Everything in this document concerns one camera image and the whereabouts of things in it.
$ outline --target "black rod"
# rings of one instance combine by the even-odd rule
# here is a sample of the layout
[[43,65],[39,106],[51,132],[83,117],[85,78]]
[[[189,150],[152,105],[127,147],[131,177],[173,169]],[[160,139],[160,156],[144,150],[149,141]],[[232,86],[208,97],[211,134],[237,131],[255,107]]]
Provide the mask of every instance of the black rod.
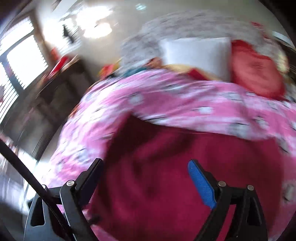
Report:
[[36,193],[42,198],[49,209],[52,211],[63,230],[70,240],[73,235],[70,226],[66,222],[62,212],[59,210],[51,196],[45,191],[42,185],[37,181],[29,169],[22,163],[18,156],[0,139],[0,153],[9,161],[9,163],[21,174],[21,176],[31,185]]

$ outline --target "folded cloth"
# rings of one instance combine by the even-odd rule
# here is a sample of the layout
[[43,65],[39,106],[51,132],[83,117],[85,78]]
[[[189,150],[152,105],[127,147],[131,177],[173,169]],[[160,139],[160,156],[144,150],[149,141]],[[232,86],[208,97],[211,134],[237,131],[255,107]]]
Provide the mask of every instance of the folded cloth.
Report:
[[[276,216],[282,161],[274,139],[158,126],[128,116],[110,141],[105,171],[89,204],[96,224],[119,241],[192,241],[210,213],[187,164],[197,159],[217,180],[255,187],[267,227]],[[224,240],[231,207],[218,240]]]

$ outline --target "silver pin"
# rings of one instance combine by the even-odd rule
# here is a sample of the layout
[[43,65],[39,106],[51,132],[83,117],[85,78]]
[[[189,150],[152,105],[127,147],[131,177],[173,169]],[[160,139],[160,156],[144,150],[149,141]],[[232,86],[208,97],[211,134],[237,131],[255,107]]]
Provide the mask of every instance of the silver pin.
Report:
[[254,190],[254,187],[253,187],[252,185],[248,185],[248,189],[249,189],[250,191],[253,191],[253,190]]
[[74,182],[73,180],[67,181],[67,186],[69,186],[69,187],[70,187],[70,186],[73,186],[74,183],[75,183],[75,182]]
[[225,186],[226,186],[226,182],[224,182],[224,181],[220,181],[220,182],[218,182],[218,185],[219,185],[220,187],[225,187]]

